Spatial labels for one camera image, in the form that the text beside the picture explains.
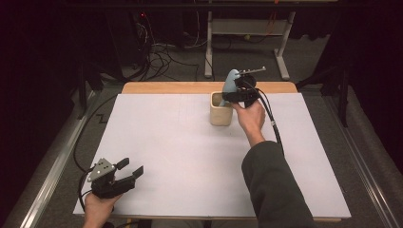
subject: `handheld controller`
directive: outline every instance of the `handheld controller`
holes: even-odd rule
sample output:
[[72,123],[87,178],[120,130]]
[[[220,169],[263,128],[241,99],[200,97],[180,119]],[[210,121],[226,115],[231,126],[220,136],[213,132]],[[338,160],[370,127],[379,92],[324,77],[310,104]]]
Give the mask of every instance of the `handheld controller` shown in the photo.
[[239,103],[244,102],[248,107],[259,98],[258,91],[255,89],[256,80],[251,73],[266,70],[265,67],[254,70],[243,70],[241,72],[232,69],[225,80],[222,88],[222,100],[220,106],[225,106],[226,102]]
[[87,179],[88,182],[92,182],[92,193],[100,199],[111,199],[133,189],[136,179],[144,172],[143,167],[134,171],[132,176],[115,180],[117,169],[121,170],[128,164],[128,158],[119,161],[117,164],[111,164],[104,158],[100,159]]

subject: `metal rail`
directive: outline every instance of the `metal rail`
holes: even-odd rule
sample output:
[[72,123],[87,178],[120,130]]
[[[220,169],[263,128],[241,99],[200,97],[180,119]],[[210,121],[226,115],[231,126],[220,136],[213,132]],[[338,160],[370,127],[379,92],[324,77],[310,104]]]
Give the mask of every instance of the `metal rail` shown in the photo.
[[54,162],[53,166],[51,167],[49,174],[47,178],[45,179],[44,184],[42,185],[41,189],[39,190],[38,195],[36,196],[35,200],[33,201],[26,217],[24,218],[23,223],[21,224],[21,228],[29,228],[29,227],[35,227],[36,223],[39,221],[39,218],[45,211],[48,202],[53,195],[53,192],[57,186],[57,183],[59,182],[59,179],[61,178],[63,171],[65,170],[68,158],[70,157],[70,154],[73,151],[74,145],[77,142],[78,136],[80,135],[80,132],[83,129],[84,124],[87,121],[88,114],[91,113],[91,111],[94,108],[94,105],[99,98],[99,94],[95,94],[94,91],[92,91],[88,95],[88,103],[90,104],[89,109],[86,111],[85,115],[83,118],[77,122],[77,124],[74,127],[74,131],[72,135],[70,136],[68,142],[64,145],[62,150],[59,152],[59,155],[56,158],[56,161]]
[[362,179],[365,188],[367,189],[368,195],[370,196],[371,200],[373,201],[374,207],[379,214],[380,218],[382,219],[383,224],[386,228],[399,228],[400,225],[398,224],[391,208],[389,207],[388,202],[386,201],[382,189],[377,184],[373,174],[371,173],[367,163],[365,162],[364,158],[361,155],[358,147],[353,140],[352,135],[348,128],[344,127],[340,122],[337,116],[337,108],[335,102],[330,97],[324,97],[325,104],[331,110],[338,127],[340,128],[346,143],[350,147],[351,157],[355,168],[357,170],[358,175]]

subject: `ceramic cup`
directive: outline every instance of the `ceramic cup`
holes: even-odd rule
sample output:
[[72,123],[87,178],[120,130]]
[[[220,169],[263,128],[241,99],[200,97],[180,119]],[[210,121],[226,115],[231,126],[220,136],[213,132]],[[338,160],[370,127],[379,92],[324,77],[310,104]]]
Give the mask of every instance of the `ceramic cup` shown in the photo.
[[233,108],[229,103],[225,103],[225,106],[220,106],[221,100],[222,100],[221,92],[211,93],[210,123],[212,125],[225,126],[231,124]]

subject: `black cable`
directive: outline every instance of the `black cable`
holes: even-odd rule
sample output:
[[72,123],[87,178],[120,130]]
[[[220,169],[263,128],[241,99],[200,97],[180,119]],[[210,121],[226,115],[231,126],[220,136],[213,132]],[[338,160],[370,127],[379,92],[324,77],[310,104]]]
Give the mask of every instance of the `black cable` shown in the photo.
[[134,72],[133,74],[131,74],[127,78],[132,80],[134,78],[140,77],[143,74],[145,74],[149,70],[149,68],[150,68],[149,62],[145,61],[144,64],[142,65],[142,67],[137,72]]
[[166,78],[168,78],[168,79],[172,79],[173,81],[176,81],[176,82],[180,82],[180,81],[181,81],[181,80],[178,80],[178,79],[176,79],[176,78],[172,78],[171,76],[168,76],[168,75],[166,75],[166,74],[163,74],[163,76],[166,77]]
[[213,82],[216,82],[216,75],[214,74],[213,66],[210,64],[210,61],[208,61],[207,56],[205,56],[204,59],[207,62],[207,64],[211,67],[211,77],[213,78]]
[[88,193],[90,193],[90,192],[92,192],[92,189],[91,189],[91,190],[86,191],[85,193],[83,193],[83,194],[81,195],[81,197],[85,196],[86,194],[88,194]]
[[166,49],[166,55],[172,60],[172,62],[175,62],[175,63],[180,64],[180,65],[184,65],[184,66],[196,67],[196,71],[195,71],[195,80],[197,81],[198,71],[199,71],[199,65],[198,65],[198,64],[185,64],[185,63],[181,63],[181,62],[175,60],[175,59],[172,58],[172,56],[169,54],[168,48]]
[[[269,103],[269,100],[267,99],[266,94],[264,94],[263,91],[261,91],[260,89],[256,89],[254,86],[250,85],[248,82],[244,81],[244,83],[246,83],[250,88],[252,88],[258,94],[261,102],[264,105],[264,108],[266,109],[266,112],[267,112],[267,115],[269,116],[270,122],[271,122],[271,124],[273,126],[273,130],[274,130],[275,135],[276,135],[276,141],[277,141],[278,144],[281,145],[282,155],[284,155],[284,148],[282,146],[281,137],[279,135],[278,127],[277,127],[275,118],[273,117],[272,108],[270,106],[270,103]],[[264,101],[264,99],[260,95],[260,93],[262,93],[264,95],[264,97],[266,98],[266,101]]]
[[113,98],[115,98],[115,97],[117,97],[117,96],[118,96],[118,94],[116,94],[116,95],[114,95],[114,96],[112,96],[112,97],[106,99],[106,101],[104,101],[103,103],[101,103],[101,104],[94,110],[94,112],[92,112],[92,114],[88,117],[88,119],[86,119],[86,123],[84,123],[84,126],[83,126],[83,128],[81,129],[81,132],[80,132],[80,134],[79,134],[79,136],[78,136],[78,138],[77,138],[77,141],[76,141],[76,143],[74,144],[74,148],[73,148],[73,159],[74,159],[74,162],[75,162],[75,164],[77,165],[77,167],[78,167],[81,171],[83,171],[83,172],[86,172],[85,168],[83,168],[83,167],[78,163],[78,161],[77,161],[77,144],[79,143],[81,137],[83,136],[83,132],[84,132],[85,129],[86,129],[86,125],[89,123],[89,121],[91,120],[91,118],[95,115],[95,113],[96,113],[102,106],[104,106],[107,102],[109,102],[110,100],[112,100]]
[[244,38],[244,36],[237,36],[237,35],[234,35],[234,36],[232,36],[232,37],[235,37],[236,38],[236,40],[239,40],[239,41],[242,41],[242,42],[246,42],[246,43],[250,43],[250,44],[258,44],[258,43],[261,43],[262,41],[264,41],[266,38],[269,38],[269,37],[274,37],[273,35],[264,35],[264,36],[262,36],[259,40],[257,40],[257,41],[252,41],[252,40],[246,40],[245,38]]
[[81,176],[80,182],[79,182],[79,184],[78,184],[77,195],[78,195],[78,199],[79,199],[79,201],[80,201],[81,207],[83,208],[83,211],[84,211],[84,212],[86,211],[86,206],[84,205],[84,201],[83,201],[83,195],[85,195],[85,194],[83,194],[83,195],[81,194],[81,189],[83,188],[84,181],[86,180],[86,175],[88,175],[88,173],[90,173],[92,170],[94,170],[94,167],[95,167],[95,166],[93,166],[92,168],[89,168],[89,169]]
[[[144,78],[145,81],[151,80],[151,79],[156,78],[156,77],[160,77],[161,75],[163,75],[164,73],[166,73],[167,70],[169,70],[170,61],[167,61],[166,59],[164,59],[164,58],[160,55],[159,52],[155,52],[155,53],[153,53],[153,54],[158,55],[160,58],[153,59],[150,63],[152,63],[152,62],[154,62],[154,61],[157,61],[157,60],[160,60],[161,63],[162,63],[162,65],[159,66],[158,70],[156,69],[156,68],[157,68],[156,66],[153,66],[152,69],[156,70],[156,73],[155,73],[153,76],[151,76],[151,77]],[[164,71],[163,73],[160,73],[160,71],[161,71],[164,67],[167,67],[167,68],[165,69],[165,71]]]
[[[147,61],[147,64],[149,65],[149,67],[151,67],[151,63],[150,63],[150,51],[148,51],[147,57],[146,57],[145,60]],[[139,82],[144,81],[144,78],[147,76],[147,73],[148,73],[148,71],[145,72],[145,73],[142,75],[142,77],[139,79]]]

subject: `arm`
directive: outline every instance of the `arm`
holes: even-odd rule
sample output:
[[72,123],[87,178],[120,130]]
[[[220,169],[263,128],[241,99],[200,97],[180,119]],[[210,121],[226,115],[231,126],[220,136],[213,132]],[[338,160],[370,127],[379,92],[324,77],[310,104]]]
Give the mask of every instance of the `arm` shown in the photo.
[[281,146],[267,142],[261,133],[265,111],[260,102],[233,107],[251,145],[242,172],[259,227],[316,227]]
[[86,215],[83,228],[102,228],[112,213],[113,205],[121,197],[99,199],[92,193],[86,196]]

